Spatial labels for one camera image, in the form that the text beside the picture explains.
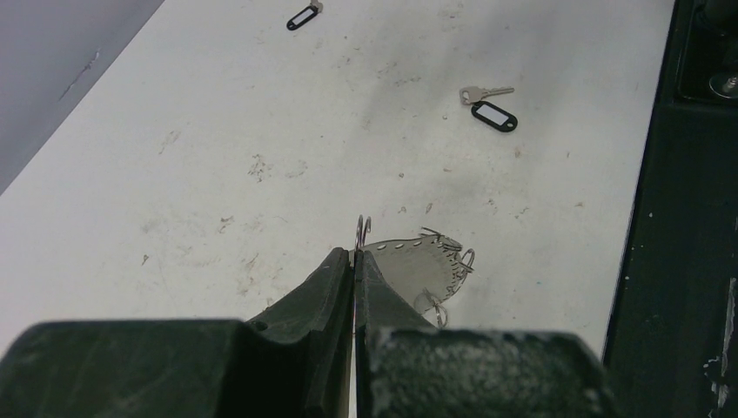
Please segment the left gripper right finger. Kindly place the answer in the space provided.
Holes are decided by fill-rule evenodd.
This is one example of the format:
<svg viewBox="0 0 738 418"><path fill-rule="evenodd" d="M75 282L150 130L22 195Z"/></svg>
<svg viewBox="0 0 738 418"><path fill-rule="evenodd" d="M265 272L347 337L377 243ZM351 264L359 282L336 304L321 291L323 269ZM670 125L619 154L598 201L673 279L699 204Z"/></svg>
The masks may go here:
<svg viewBox="0 0 738 418"><path fill-rule="evenodd" d="M412 337L435 327L390 287L371 253L357 251L354 270L357 416L388 417L417 384Z"/></svg>

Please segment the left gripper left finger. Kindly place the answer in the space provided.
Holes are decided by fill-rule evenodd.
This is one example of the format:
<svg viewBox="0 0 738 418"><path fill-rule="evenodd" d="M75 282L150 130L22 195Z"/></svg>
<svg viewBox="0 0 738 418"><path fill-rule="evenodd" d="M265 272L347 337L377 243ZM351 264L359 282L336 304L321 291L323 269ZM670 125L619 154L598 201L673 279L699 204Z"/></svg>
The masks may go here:
<svg viewBox="0 0 738 418"><path fill-rule="evenodd" d="M302 284L247 321L247 393L259 415L348 415L352 315L350 254L337 247Z"/></svg>

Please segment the grey key holder with rings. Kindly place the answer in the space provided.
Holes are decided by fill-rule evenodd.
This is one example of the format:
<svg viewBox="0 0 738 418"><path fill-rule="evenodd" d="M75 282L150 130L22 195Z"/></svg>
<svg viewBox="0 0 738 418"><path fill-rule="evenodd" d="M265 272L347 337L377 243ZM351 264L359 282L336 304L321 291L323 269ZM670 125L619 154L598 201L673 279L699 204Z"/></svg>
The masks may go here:
<svg viewBox="0 0 738 418"><path fill-rule="evenodd" d="M354 249L370 253L389 287L419 314L433 311L436 326L444 328L444 303L473 272L475 251L428 227L416 238L368 243L372 220L359 216Z"/></svg>

